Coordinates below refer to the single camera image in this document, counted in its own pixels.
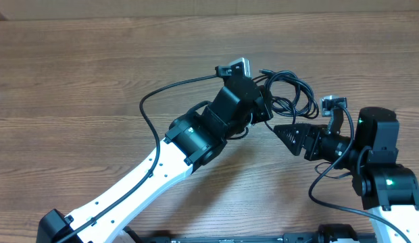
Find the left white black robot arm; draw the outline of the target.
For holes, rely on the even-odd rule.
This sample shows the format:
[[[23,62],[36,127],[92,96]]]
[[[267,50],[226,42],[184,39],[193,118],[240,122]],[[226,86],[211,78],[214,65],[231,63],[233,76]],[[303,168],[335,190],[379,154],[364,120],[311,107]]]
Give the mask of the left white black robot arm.
[[[67,215],[54,209],[40,221],[37,242],[116,242],[157,197],[217,157],[229,140],[272,118],[263,86],[223,87],[176,118],[154,150],[103,194]]]

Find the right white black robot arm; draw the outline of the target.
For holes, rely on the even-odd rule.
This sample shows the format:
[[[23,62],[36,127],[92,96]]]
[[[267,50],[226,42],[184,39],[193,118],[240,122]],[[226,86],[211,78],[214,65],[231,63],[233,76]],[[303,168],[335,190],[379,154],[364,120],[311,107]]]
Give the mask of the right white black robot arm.
[[[293,155],[303,151],[306,160],[328,164],[309,187],[310,199],[369,218],[377,242],[419,242],[419,183],[411,169],[397,162],[399,122],[395,112],[365,107],[354,123],[346,107],[334,105],[330,116],[327,125],[273,128]],[[317,183],[332,169],[348,170],[362,209],[325,202],[313,195]]]

